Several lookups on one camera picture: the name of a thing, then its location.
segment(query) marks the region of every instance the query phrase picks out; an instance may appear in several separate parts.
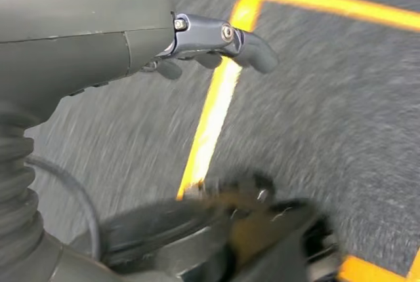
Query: yellow line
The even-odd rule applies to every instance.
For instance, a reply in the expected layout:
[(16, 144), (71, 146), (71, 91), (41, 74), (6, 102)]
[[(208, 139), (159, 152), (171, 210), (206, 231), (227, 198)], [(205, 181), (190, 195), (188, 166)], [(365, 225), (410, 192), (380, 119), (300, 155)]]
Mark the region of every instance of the yellow line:
[[(420, 14), (363, 0), (238, 0), (230, 22), (237, 28), (252, 31), (264, 1), (420, 31)], [(239, 66), (224, 58), (214, 72), (177, 198), (182, 198), (187, 187), (202, 182), (205, 177), (240, 71)], [(420, 282), (420, 256), (417, 259), (407, 281)], [(405, 281), (403, 277), (354, 256), (345, 259), (340, 277), (350, 282)]]
[[(258, 21), (261, 2), (238, 0), (232, 12), (230, 23), (242, 30), (252, 31)], [(215, 70), (177, 198), (181, 199), (185, 189), (202, 182), (207, 174), (241, 70), (240, 66), (228, 58), (224, 58)]]
[(347, 18), (420, 31), (420, 13), (364, 0), (267, 0)]
[(420, 282), (420, 250), (417, 252), (417, 256), (411, 265), (406, 282)]
[(354, 256), (347, 256), (341, 266), (339, 277), (350, 282), (404, 282), (394, 272), (377, 267)]

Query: asphalt road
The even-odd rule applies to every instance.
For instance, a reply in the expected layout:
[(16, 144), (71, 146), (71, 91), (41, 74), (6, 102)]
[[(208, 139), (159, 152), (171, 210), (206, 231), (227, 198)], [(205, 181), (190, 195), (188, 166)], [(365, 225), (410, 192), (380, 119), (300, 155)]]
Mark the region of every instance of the asphalt road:
[[(228, 18), (236, 0), (174, 0)], [(372, 0), (420, 11), (420, 0)], [(343, 246), (406, 274), (420, 247), (420, 35), (267, 4), (257, 33), (279, 53), (272, 75), (244, 70), (209, 175), (262, 169), (284, 197), (312, 197)], [(135, 75), (65, 98), (31, 129), (36, 153), (76, 174), (103, 217), (175, 195), (211, 80)], [(36, 181), (48, 231), (85, 228), (73, 198)]]

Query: bolt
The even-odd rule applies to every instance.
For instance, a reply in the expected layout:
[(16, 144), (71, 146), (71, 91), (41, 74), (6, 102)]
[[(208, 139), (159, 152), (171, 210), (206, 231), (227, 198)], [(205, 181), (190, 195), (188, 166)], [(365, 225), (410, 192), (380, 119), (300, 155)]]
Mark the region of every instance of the bolt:
[(232, 41), (232, 39), (233, 39), (233, 29), (232, 29), (232, 26), (229, 24), (223, 24), (222, 39), (227, 43)]
[(187, 22), (183, 18), (177, 18), (174, 21), (174, 26), (177, 31), (185, 30), (187, 28)]

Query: road surface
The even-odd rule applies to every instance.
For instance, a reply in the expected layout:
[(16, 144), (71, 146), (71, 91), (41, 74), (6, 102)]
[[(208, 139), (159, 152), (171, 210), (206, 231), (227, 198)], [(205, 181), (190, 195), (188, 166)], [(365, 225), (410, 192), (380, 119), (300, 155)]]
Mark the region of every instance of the road surface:
[[(229, 18), (236, 0), (174, 0)], [(372, 0), (420, 11), (420, 0)], [(351, 254), (405, 275), (420, 247), (420, 35), (264, 5), (256, 32), (278, 52), (272, 75), (244, 70), (209, 170), (259, 169), (282, 197), (310, 197), (333, 216)], [(28, 131), (36, 153), (77, 175), (102, 217), (175, 196), (212, 71), (135, 75), (65, 98)], [(39, 174), (47, 229), (69, 242), (82, 212)]]

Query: black cable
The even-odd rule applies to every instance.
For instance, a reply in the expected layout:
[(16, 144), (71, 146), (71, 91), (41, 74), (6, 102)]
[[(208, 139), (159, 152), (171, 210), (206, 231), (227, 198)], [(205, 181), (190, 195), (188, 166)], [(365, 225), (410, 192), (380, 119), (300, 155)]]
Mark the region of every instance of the black cable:
[(91, 256), (94, 260), (100, 261), (101, 257), (101, 240), (99, 228), (99, 217), (94, 204), (83, 186), (77, 181), (76, 177), (65, 169), (36, 155), (29, 155), (25, 159), (29, 165), (39, 167), (44, 171), (54, 175), (62, 185), (69, 192), (74, 195), (77, 201), (83, 208), (83, 213), (88, 221), (88, 226), (91, 234)]

